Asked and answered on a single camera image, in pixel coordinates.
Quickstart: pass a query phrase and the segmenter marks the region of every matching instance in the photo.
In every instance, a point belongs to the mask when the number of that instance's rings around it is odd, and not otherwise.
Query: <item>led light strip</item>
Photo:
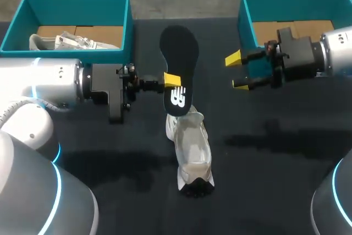
[[[53,160],[53,163],[56,163],[56,161],[59,159],[60,153],[61,153],[61,144],[59,143],[59,151],[58,151],[55,159]]]
[[[35,58],[35,60],[32,62],[32,67],[37,67],[38,66],[38,62],[41,58]],[[34,97],[35,99],[38,98],[37,95],[37,84],[34,84],[34,82],[32,82],[32,97]]]
[[[335,167],[335,170],[334,170],[334,173],[332,175],[332,191],[334,193],[334,198],[335,198],[335,201],[336,201],[336,204],[337,204],[337,207],[339,208],[342,216],[345,218],[345,220],[347,221],[347,223],[352,227],[352,221],[350,220],[350,218],[347,216],[346,212],[343,210],[341,204],[340,204],[340,201],[337,197],[337,193],[336,193],[336,187],[335,187],[335,176],[336,176],[336,171],[337,171],[337,168],[339,167],[339,164],[341,163],[341,161],[339,161],[339,163],[336,165]]]
[[[56,171],[56,176],[57,176],[57,192],[56,192],[56,198],[55,198],[55,202],[53,205],[53,209],[51,210],[48,219],[46,220],[44,226],[42,227],[42,229],[39,231],[38,235],[44,235],[45,232],[48,230],[51,222],[53,221],[57,208],[59,206],[59,202],[60,202],[60,197],[61,197],[61,175],[59,172],[59,169],[56,167],[56,165],[54,163],[52,163],[52,165],[54,166],[54,169]]]

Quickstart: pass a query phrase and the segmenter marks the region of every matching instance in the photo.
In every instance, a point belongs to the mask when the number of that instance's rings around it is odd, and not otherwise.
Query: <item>black tablecloth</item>
[[[236,22],[135,21],[140,75],[165,70],[158,43],[167,25],[187,26],[199,42],[194,105],[209,134],[211,195],[178,192],[161,95],[138,94],[123,125],[109,125],[107,108],[91,103],[52,114],[63,150],[59,165],[97,197],[98,234],[313,234],[311,197],[352,142],[352,84],[317,79],[280,90],[232,89],[231,77],[243,74],[224,66],[239,49]],[[4,32],[8,24],[0,26]]]

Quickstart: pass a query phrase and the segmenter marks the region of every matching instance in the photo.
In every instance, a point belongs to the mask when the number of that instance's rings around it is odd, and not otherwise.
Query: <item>insole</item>
[[[167,73],[181,77],[181,87],[165,88],[164,107],[174,117],[184,116],[192,104],[193,75],[199,56],[198,42],[183,26],[169,26],[161,33],[160,50]]]

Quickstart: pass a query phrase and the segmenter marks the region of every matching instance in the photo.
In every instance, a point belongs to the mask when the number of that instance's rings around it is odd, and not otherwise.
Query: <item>shoe box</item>
[[[29,37],[67,31],[116,50],[29,51]],[[130,0],[22,0],[0,47],[2,57],[77,58],[83,63],[129,63],[133,42]]]
[[[290,27],[293,37],[310,36],[312,41],[319,41],[324,32],[351,25],[351,0],[241,0],[241,54],[277,40],[278,29]],[[264,59],[249,64],[252,78],[270,74],[270,64]]]

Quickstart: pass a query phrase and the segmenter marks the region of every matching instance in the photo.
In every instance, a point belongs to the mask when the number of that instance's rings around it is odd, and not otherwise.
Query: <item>screw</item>
[[[130,111],[130,109],[131,109],[131,104],[130,104],[130,103],[125,103],[125,104],[123,104],[123,108],[124,108],[125,110],[127,110],[127,111]]]

